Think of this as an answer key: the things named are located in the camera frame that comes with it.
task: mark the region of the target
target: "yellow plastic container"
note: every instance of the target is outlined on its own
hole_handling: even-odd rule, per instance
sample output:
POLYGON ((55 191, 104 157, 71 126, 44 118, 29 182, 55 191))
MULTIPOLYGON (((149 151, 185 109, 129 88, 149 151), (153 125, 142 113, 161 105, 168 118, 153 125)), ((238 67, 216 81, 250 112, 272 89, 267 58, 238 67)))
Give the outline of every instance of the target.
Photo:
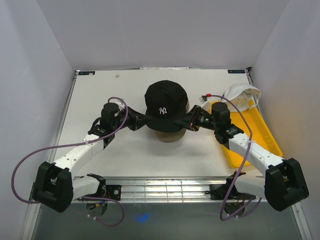
MULTIPOLYGON (((243 111, 242 114, 253 132, 252 140, 256 141, 261 147, 267 149, 274 155, 282 157, 283 153, 280 150, 275 138, 272 136, 257 107, 243 111)), ((230 118, 234 125, 242 129, 249 136, 249 130, 238 112, 231 112, 230 118)), ((223 145, 222 147, 230 166, 233 168, 240 167, 244 158, 238 153, 228 150, 223 145)), ((244 165, 248 166, 251 165, 251 163, 247 161, 244 165)))

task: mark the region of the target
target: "white tabletop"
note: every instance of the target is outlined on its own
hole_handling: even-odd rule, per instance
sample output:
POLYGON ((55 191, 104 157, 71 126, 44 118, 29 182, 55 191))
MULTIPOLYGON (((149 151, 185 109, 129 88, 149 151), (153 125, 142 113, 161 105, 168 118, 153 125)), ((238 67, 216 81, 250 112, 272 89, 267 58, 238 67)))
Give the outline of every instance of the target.
MULTIPOLYGON (((187 92, 190 108, 200 105, 199 97, 211 93, 222 95, 234 83, 248 83, 246 74, 229 74, 227 70, 113 70, 79 75, 72 92, 59 144, 80 142, 92 122, 100 116, 109 97, 120 97, 129 107, 146 112, 144 94, 149 85, 160 80, 179 83, 187 92)), ((70 148, 57 150, 55 159, 70 148)), ((77 174, 103 177, 190 178, 229 176, 236 169, 227 163, 222 146, 213 131, 187 131, 173 143, 157 139, 154 131, 144 126, 132 132, 123 129, 112 143, 92 158, 77 174)), ((260 176, 253 166, 243 169, 260 176)))

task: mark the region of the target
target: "gray wall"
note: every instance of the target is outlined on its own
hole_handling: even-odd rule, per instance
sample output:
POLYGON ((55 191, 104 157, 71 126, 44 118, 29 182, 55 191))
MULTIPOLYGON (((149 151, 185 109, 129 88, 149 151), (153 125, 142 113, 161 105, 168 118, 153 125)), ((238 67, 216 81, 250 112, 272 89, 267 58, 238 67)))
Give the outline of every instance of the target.
POLYGON ((287 158, 301 163, 310 191, 302 208, 320 239, 320 2, 290 0, 253 66, 263 117, 287 158))
POLYGON ((252 66, 288 0, 37 0, 74 70, 252 66))
MULTIPOLYGON (((18 161, 53 142, 73 70, 35 0, 0 0, 0 239, 20 237, 27 207, 11 192, 18 161)), ((28 159, 16 188, 28 198, 39 163, 28 159)))

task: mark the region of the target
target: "ny logo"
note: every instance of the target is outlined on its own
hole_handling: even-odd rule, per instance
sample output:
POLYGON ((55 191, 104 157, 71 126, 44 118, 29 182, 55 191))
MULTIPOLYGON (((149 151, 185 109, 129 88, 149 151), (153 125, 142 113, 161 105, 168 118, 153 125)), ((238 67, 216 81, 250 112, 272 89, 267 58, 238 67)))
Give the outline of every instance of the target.
POLYGON ((165 107, 160 107, 159 110, 160 110, 160 115, 161 114, 165 115, 167 113, 167 109, 165 107))

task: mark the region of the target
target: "white cap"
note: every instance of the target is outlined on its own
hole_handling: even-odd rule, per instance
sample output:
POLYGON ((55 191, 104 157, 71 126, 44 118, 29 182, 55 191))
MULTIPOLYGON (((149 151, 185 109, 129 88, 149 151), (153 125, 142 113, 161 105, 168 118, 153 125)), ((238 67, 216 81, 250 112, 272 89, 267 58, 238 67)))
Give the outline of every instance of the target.
MULTIPOLYGON (((254 108, 261 97, 261 91, 248 83, 232 84, 222 95, 229 99, 241 111, 254 108), (250 100, 255 97, 255 103, 249 106, 250 100)), ((226 100, 221 99, 221 102, 228 105, 230 112, 237 112, 237 110, 226 100)))

